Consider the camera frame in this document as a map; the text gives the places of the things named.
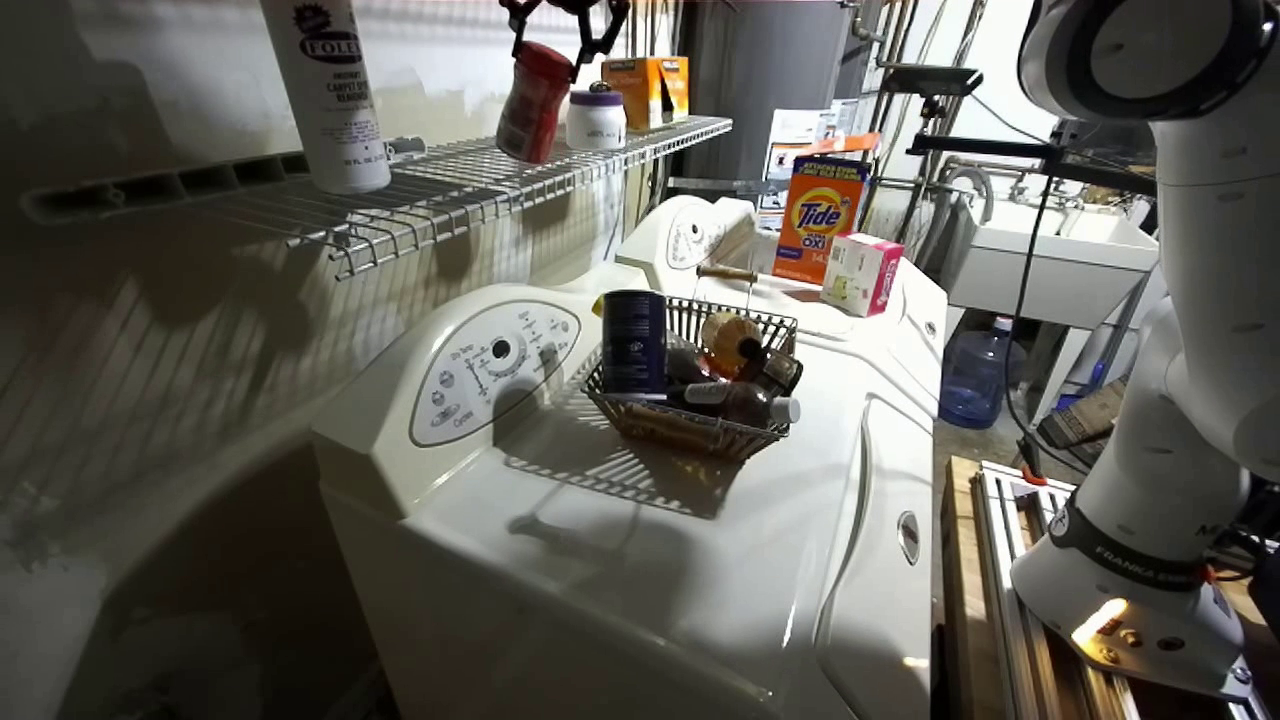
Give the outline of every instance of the blue bottle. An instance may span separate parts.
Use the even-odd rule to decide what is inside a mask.
[[[1011,320],[996,316],[992,333],[960,333],[942,361],[940,414],[960,428],[992,428],[1004,403]]]

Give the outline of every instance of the cleaning supplies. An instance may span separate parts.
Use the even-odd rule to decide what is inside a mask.
[[[859,161],[795,161],[770,274],[825,284],[831,238],[856,229],[867,172]]]
[[[391,185],[352,0],[263,0],[313,185],[335,195]]]

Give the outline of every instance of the red cap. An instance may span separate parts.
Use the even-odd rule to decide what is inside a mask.
[[[530,67],[535,77],[562,77],[573,82],[573,64],[547,44],[520,44],[514,64]]]

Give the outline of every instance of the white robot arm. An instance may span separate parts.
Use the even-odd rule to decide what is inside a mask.
[[[1253,476],[1280,480],[1280,47],[1273,0],[1040,0],[1025,93],[1153,118],[1160,260],[1115,437],[1011,573],[1086,660],[1192,692],[1240,687],[1240,619],[1205,583]]]

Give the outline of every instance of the jar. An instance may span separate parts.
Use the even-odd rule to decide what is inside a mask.
[[[573,152],[607,152],[628,142],[625,97],[607,82],[592,82],[569,97],[562,142]]]

